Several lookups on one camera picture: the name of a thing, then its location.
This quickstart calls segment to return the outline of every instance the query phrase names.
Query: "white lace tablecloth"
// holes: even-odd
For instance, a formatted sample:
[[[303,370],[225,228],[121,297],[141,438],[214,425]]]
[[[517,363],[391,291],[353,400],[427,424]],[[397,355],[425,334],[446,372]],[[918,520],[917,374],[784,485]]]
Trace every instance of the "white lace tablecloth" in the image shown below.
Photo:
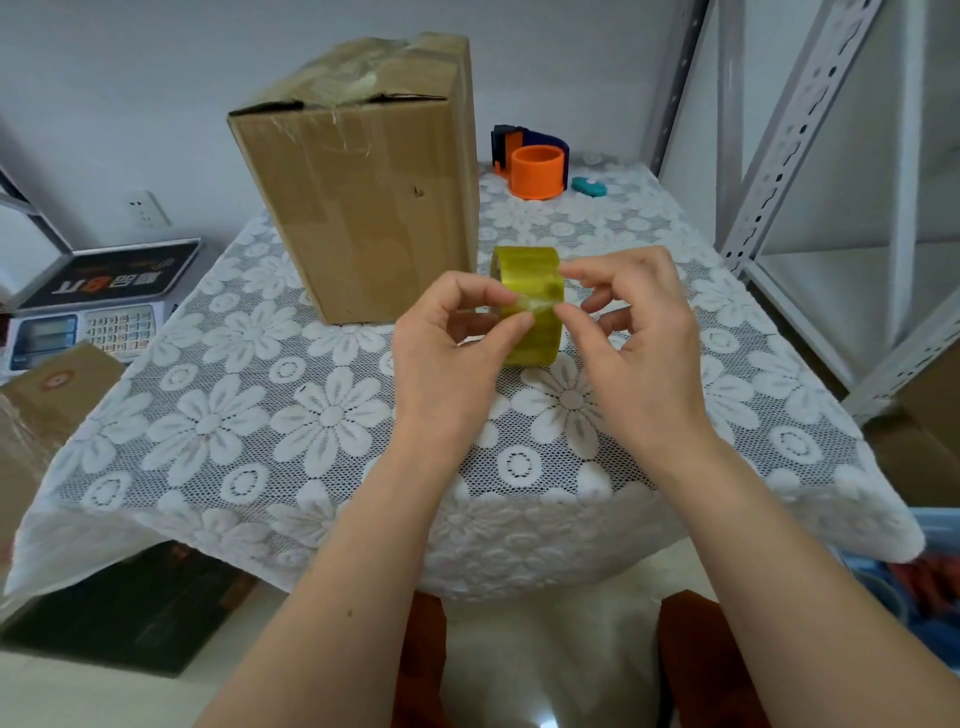
[[[700,322],[717,432],[825,541],[917,555],[922,533],[856,425],[673,199],[641,165],[589,161],[570,175],[607,197],[524,202],[483,177],[480,272],[496,244],[561,256],[665,245]],[[387,446],[391,331],[320,323],[258,215],[55,458],[8,591],[50,591],[166,539],[291,589]],[[684,535],[604,432],[565,333],[555,364],[506,369],[497,392],[434,523],[422,588],[485,599],[595,581]]]

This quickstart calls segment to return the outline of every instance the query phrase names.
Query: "cardboard box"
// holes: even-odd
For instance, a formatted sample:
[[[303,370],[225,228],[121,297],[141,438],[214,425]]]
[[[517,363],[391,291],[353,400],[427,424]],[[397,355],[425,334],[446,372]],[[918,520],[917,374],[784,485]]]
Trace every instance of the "cardboard box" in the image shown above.
[[[876,462],[913,507],[960,507],[960,457],[905,413],[867,423]]]
[[[0,582],[47,466],[123,371],[82,343],[0,387]]]
[[[443,271],[474,270],[466,37],[343,43],[228,122],[328,323],[395,321]]]
[[[960,455],[960,343],[904,384],[897,401],[921,427]]]

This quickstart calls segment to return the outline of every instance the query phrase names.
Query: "roll of packing tape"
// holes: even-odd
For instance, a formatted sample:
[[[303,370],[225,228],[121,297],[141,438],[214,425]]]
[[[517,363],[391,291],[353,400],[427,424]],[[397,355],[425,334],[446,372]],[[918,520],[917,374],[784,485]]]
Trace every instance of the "roll of packing tape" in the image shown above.
[[[500,309],[500,317],[522,311],[531,311],[537,317],[534,327],[507,357],[507,366],[545,367],[557,358],[563,325],[553,307],[564,302],[564,279],[557,273],[559,265],[560,256],[553,248],[493,249],[490,275],[519,295],[514,305]]]

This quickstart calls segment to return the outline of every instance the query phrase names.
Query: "finger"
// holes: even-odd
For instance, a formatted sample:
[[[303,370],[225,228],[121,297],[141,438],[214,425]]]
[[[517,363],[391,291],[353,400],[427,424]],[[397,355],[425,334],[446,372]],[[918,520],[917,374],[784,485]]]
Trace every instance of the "finger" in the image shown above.
[[[570,337],[588,362],[592,357],[616,354],[600,325],[571,303],[558,303],[553,307],[557,318],[564,322]]]
[[[449,314],[459,308],[506,305],[514,303],[516,298],[516,293],[489,276],[447,271],[423,292],[414,308]]]
[[[613,256],[607,255],[602,257],[613,258]],[[611,266],[611,260],[603,260],[593,270],[598,270],[600,267],[612,270]],[[659,312],[665,306],[676,305],[677,301],[674,296],[664,290],[650,266],[629,256],[622,256],[615,262],[614,267],[616,270],[610,283],[613,297],[630,305],[634,330],[643,328],[650,322],[655,321]],[[684,300],[682,288],[680,299]]]
[[[677,275],[677,264],[673,262],[673,255],[670,254],[662,245],[652,245],[649,248],[642,248],[645,252],[640,261],[654,272],[654,278],[657,283],[666,291],[675,301],[686,301],[684,295],[684,285],[680,283],[680,276]]]
[[[675,300],[684,298],[684,287],[677,276],[677,267],[670,253],[662,245],[577,258],[561,263],[558,270],[565,278],[576,279],[588,288],[595,288],[605,283],[610,284],[614,294],[622,297],[625,292],[618,291],[615,284],[617,274],[636,263],[649,268],[654,279],[671,298]]]
[[[597,319],[597,324],[603,332],[610,336],[614,331],[629,331],[634,333],[634,317],[629,306],[609,311]]]
[[[503,366],[507,355],[520,343],[527,331],[533,328],[536,320],[529,311],[509,316],[493,327],[483,341],[477,344],[476,349],[495,361],[498,367]]]
[[[454,311],[446,320],[446,333],[457,344],[468,336],[483,336],[495,327],[500,317],[495,313]]]
[[[580,302],[580,307],[587,313],[596,313],[613,300],[613,289],[602,283],[593,289],[593,293]]]

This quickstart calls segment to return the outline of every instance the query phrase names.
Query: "forearm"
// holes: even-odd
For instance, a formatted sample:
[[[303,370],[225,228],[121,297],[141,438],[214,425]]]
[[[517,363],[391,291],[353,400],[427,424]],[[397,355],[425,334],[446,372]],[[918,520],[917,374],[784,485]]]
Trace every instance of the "forearm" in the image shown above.
[[[683,516],[771,722],[954,725],[960,681],[710,439],[658,483]]]
[[[388,725],[411,598],[450,475],[391,444],[197,725]]]

